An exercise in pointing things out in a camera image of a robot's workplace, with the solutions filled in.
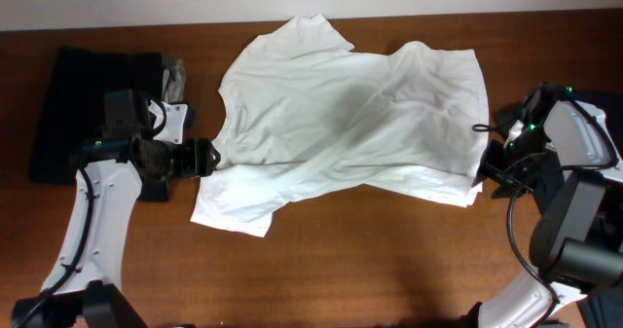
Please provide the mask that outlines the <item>white t-shirt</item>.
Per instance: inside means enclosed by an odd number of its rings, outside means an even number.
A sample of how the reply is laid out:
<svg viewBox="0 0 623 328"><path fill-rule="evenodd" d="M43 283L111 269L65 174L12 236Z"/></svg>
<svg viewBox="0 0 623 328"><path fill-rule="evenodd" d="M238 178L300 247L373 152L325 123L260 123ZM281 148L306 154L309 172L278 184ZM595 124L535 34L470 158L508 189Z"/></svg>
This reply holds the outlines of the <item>white t-shirt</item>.
<svg viewBox="0 0 623 328"><path fill-rule="evenodd" d="M471 50L411 41L359 53L321 15L256 37L219 88L221 160L191 219L263 237L288 203L369 185L468 207L488 139L483 73Z"/></svg>

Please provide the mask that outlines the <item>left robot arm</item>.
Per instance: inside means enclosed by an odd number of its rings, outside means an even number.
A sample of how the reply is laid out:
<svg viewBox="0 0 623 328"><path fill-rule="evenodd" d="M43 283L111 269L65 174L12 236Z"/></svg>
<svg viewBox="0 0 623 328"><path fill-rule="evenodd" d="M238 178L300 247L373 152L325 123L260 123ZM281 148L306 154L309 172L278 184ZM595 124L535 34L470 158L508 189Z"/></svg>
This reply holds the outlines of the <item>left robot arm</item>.
<svg viewBox="0 0 623 328"><path fill-rule="evenodd" d="M14 327L134 328L145 322L122 293L128 224L138 200L165 202L174 178L209 176L220 154L184 135L195 111L125 90L103 97L104 127L76 152L76 198L53 269L38 296L16 302Z"/></svg>

